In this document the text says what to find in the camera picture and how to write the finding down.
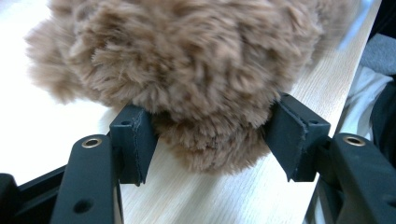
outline brown fur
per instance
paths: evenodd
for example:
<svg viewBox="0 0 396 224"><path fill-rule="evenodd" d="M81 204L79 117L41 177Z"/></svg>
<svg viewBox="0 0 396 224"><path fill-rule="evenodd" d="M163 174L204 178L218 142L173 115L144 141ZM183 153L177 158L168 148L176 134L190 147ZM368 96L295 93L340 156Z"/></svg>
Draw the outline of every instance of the brown fur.
<svg viewBox="0 0 396 224"><path fill-rule="evenodd" d="M29 36L35 84L62 102L134 104L189 170L268 152L270 105L331 41L353 0L52 0Z"/></svg>

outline fluffy brown plush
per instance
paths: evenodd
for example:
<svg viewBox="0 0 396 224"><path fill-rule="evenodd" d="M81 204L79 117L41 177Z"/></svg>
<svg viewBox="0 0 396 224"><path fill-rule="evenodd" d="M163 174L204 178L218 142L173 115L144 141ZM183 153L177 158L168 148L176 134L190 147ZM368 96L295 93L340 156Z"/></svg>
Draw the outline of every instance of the fluffy brown plush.
<svg viewBox="0 0 396 224"><path fill-rule="evenodd" d="M35 84L153 114L189 170L268 152L269 107L343 33L354 0L52 0L28 37Z"/></svg>

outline plush toy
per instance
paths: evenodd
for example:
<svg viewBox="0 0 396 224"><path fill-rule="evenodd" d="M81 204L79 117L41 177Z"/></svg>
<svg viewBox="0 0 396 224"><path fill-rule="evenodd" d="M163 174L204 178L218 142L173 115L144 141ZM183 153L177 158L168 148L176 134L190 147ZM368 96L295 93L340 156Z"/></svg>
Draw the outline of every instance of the plush toy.
<svg viewBox="0 0 396 224"><path fill-rule="evenodd" d="M143 106L188 170L235 173L260 127L340 40L354 0L52 0L28 37L36 85L67 103Z"/></svg>

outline brass grommet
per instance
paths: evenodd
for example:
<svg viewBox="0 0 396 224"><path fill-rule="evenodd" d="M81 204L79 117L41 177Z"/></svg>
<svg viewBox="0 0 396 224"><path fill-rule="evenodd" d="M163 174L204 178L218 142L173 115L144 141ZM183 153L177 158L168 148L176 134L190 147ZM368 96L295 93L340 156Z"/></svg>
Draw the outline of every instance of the brass grommet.
<svg viewBox="0 0 396 224"><path fill-rule="evenodd" d="M102 139L100 138L90 138L85 140L81 145L85 148L97 147L102 144Z"/></svg>
<svg viewBox="0 0 396 224"><path fill-rule="evenodd" d="M366 145L366 143L358 137L347 135L343 139L346 143L355 147L364 147Z"/></svg>

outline light wood surface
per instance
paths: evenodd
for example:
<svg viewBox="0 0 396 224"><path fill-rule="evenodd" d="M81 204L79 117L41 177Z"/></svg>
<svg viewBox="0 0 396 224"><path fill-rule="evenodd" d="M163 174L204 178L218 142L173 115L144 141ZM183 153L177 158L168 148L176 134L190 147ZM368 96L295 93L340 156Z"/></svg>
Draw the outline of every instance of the light wood surface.
<svg viewBox="0 0 396 224"><path fill-rule="evenodd" d="M347 49L334 50L290 92L332 124L333 135L380 0ZM58 105L26 76L23 37L48 17L45 0L0 2L0 173L18 184L67 163L81 137L106 133L116 112L77 101ZM182 170L159 142L147 184L121 186L125 223L302 223L315 183L287 182L273 155L239 175Z"/></svg>

